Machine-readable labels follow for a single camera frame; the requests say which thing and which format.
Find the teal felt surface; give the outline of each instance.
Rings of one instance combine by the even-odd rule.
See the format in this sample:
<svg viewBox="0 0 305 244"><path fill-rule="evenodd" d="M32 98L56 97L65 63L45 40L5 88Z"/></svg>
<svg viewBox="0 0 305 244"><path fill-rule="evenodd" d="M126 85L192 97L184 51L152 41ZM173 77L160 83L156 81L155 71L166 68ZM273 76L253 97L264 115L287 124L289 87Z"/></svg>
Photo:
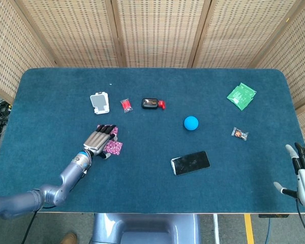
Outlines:
<svg viewBox="0 0 305 244"><path fill-rule="evenodd" d="M243 82L257 91L240 111L226 97ZM96 115L90 95L107 92L110 112ZM142 98L166 102L144 110ZM133 111L124 113L120 100ZM193 115L199 127L187 131ZM116 124L119 156L94 158L64 205L71 212L295 212L273 186L296 189L285 144L303 138L288 85L278 70L41 68L22 77L0 151L0 196L59 174L97 124ZM248 140L231 136L234 127ZM174 176L170 159L206 151L211 167Z"/></svg>

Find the smartphone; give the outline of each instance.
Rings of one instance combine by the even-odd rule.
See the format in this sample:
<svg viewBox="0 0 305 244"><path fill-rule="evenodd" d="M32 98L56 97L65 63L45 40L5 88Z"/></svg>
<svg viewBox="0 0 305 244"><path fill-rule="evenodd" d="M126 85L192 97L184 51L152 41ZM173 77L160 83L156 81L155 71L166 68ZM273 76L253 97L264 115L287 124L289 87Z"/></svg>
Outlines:
<svg viewBox="0 0 305 244"><path fill-rule="evenodd" d="M209 159L205 151L171 159L171 165L175 175L182 175L210 167Z"/></svg>

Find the green packet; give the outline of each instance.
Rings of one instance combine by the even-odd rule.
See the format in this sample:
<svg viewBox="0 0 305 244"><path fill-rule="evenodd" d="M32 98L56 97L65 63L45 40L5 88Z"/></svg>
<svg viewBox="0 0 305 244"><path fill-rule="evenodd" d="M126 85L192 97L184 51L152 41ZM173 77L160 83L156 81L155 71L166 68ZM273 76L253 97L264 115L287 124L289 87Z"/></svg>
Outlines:
<svg viewBox="0 0 305 244"><path fill-rule="evenodd" d="M253 100L255 94L255 90L241 83L228 95L227 99L243 110Z"/></svg>

